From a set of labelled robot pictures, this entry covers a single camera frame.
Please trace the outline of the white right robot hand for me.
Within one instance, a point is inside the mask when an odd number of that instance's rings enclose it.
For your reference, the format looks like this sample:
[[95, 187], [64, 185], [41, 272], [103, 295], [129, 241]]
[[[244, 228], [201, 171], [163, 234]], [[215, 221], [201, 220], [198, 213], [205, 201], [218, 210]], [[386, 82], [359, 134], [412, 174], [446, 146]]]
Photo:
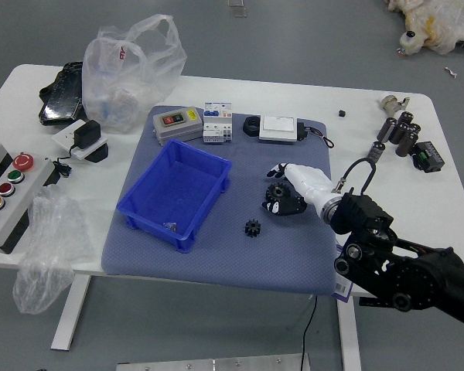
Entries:
[[319, 168], [292, 163], [279, 163], [267, 173], [268, 178], [282, 176], [307, 205], [315, 207], [319, 218], [328, 223], [342, 196], [333, 191], [334, 185], [325, 173]]

